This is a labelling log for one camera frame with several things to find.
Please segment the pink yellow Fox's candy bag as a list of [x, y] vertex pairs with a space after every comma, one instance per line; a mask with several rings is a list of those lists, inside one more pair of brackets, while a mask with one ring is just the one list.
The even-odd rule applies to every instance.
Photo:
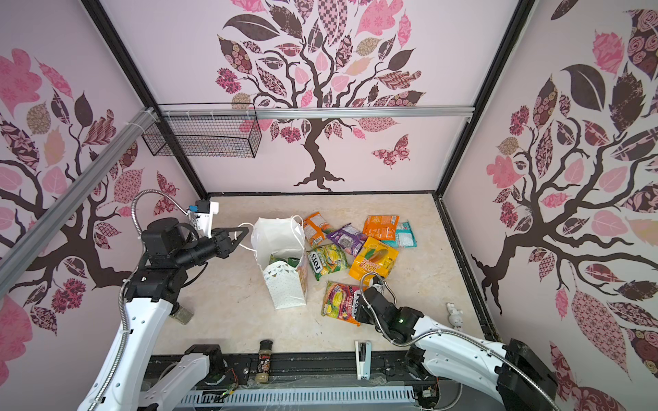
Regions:
[[356, 319], [356, 306], [360, 294], [361, 291], [356, 285], [329, 281], [320, 314], [323, 317], [360, 326], [361, 323]]

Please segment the green Fox's candy bag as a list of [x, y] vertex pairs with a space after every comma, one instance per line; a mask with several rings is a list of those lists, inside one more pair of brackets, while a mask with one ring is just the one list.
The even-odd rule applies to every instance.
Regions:
[[272, 265], [276, 262], [285, 262], [287, 265], [289, 265], [293, 268], [297, 268], [300, 261], [301, 260], [299, 258], [295, 258], [295, 257], [285, 257], [284, 258], [284, 257], [278, 257], [278, 256], [272, 255], [270, 257], [269, 264]]

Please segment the white paper bag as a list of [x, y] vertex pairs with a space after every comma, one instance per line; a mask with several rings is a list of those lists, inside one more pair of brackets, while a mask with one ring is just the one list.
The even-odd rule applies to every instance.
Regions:
[[[250, 239], [244, 248], [255, 257], [275, 309], [302, 307], [307, 303], [308, 256], [303, 220], [295, 215], [287, 219], [264, 219], [242, 223], [249, 229]], [[270, 257], [295, 257], [297, 268], [285, 262], [269, 264]]]

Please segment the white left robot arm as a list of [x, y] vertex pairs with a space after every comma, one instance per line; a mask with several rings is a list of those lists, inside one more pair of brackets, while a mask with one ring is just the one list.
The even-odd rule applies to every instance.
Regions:
[[120, 289], [121, 325], [81, 410], [173, 410], [202, 380], [224, 374], [219, 345], [197, 344], [152, 388], [142, 390], [164, 322], [182, 310], [178, 296], [192, 283], [188, 270], [228, 258], [247, 234], [248, 228], [236, 227], [201, 236], [174, 217], [147, 226], [141, 235], [143, 255]]

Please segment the yellow orange mango snack bag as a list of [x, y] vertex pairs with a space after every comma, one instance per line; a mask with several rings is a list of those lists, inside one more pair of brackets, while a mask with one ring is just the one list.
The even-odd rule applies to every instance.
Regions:
[[369, 237], [352, 262], [349, 275], [361, 280], [366, 274], [373, 272], [382, 278], [387, 278], [398, 258], [399, 251], [396, 248]]

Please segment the green Fox's bag upper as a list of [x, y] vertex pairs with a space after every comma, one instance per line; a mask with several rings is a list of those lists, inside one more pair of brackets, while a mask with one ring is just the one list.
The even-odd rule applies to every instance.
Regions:
[[347, 270], [351, 267], [346, 253], [336, 244], [321, 245], [313, 248], [308, 251], [307, 256], [317, 281], [326, 275]]

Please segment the purple snack packet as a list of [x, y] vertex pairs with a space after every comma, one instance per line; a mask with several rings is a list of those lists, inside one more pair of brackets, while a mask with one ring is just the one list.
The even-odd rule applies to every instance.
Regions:
[[329, 233], [327, 238], [353, 257], [358, 256], [368, 240], [368, 236], [352, 224], [346, 224], [340, 229], [336, 229], [336, 231]]

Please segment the orange white snack packet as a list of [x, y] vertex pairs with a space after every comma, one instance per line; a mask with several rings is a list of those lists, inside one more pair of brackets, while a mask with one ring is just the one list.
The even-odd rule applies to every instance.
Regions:
[[335, 231], [320, 212], [314, 212], [303, 219], [303, 231], [311, 248], [317, 247]]

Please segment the teal white snack packet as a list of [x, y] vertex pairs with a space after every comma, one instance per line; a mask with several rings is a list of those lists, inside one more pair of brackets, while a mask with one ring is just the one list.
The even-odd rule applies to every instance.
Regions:
[[385, 240], [384, 244], [392, 248], [416, 248], [417, 241], [411, 224], [408, 221], [401, 222], [396, 229], [395, 239], [392, 241]]

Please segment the orange snack packet far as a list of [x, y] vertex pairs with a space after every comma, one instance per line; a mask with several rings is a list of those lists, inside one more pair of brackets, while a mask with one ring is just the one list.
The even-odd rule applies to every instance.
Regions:
[[363, 234], [379, 241], [395, 241], [399, 215], [370, 215], [363, 225]]

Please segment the small white figurine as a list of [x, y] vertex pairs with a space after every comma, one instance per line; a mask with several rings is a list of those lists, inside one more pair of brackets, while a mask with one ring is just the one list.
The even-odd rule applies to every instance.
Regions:
[[453, 329], [462, 330], [464, 325], [463, 311], [458, 309], [452, 302], [446, 304], [448, 312], [448, 321]]

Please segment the spice bottle black cap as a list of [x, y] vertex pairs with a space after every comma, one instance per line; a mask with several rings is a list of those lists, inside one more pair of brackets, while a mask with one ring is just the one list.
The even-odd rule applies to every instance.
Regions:
[[268, 382], [271, 371], [273, 341], [265, 339], [260, 341], [255, 381], [259, 384]]

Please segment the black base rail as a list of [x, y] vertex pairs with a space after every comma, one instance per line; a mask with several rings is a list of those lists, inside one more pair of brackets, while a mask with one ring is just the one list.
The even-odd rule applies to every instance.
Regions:
[[[221, 390], [228, 395], [255, 381], [258, 354], [226, 354], [226, 371], [210, 375], [192, 390]], [[270, 375], [304, 378], [325, 375], [356, 377], [355, 349], [344, 352], [272, 353]], [[508, 410], [552, 410], [557, 380], [539, 357], [518, 340], [510, 344], [434, 335], [410, 344], [406, 351], [374, 351], [371, 377], [399, 381], [415, 392], [416, 402], [433, 408], [440, 402], [440, 381], [469, 386]]]

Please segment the back aluminium rail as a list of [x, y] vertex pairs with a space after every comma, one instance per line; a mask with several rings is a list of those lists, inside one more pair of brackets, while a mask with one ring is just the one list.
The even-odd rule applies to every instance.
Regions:
[[406, 107], [350, 107], [350, 108], [248, 108], [248, 109], [192, 109], [165, 110], [166, 117], [173, 116], [246, 116], [254, 119], [328, 119], [368, 117], [466, 117], [471, 118], [475, 108], [467, 105], [406, 106]]

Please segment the aluminium rail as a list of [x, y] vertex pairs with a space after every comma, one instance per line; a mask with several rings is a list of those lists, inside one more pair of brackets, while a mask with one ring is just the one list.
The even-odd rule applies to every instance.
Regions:
[[466, 117], [471, 118], [475, 108], [467, 105], [406, 106], [406, 107], [350, 107], [350, 108], [248, 108], [248, 109], [192, 109], [165, 110], [166, 117], [173, 116], [246, 116], [254, 119], [328, 119], [368, 117]]
[[92, 191], [113, 164], [140, 137], [146, 128], [156, 121], [155, 110], [145, 107], [128, 122], [118, 136], [99, 154], [82, 174], [70, 184], [67, 191], [46, 210], [36, 221], [35, 226], [27, 231], [17, 245], [1, 261], [1, 295], [5, 296], [10, 288], [27, 271], [38, 254], [74, 214], [78, 206], [91, 195]]

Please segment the left aluminium rail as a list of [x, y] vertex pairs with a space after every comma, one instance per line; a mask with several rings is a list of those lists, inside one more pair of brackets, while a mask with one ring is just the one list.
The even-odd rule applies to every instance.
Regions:
[[5, 296], [10, 288], [27, 271], [38, 254], [74, 214], [78, 206], [91, 195], [92, 191], [113, 164], [140, 137], [146, 128], [156, 121], [155, 110], [145, 107], [128, 122], [118, 136], [99, 154], [82, 174], [70, 184], [67, 191], [46, 210], [36, 221], [35, 226], [27, 231], [17, 245], [1, 261], [1, 295]]

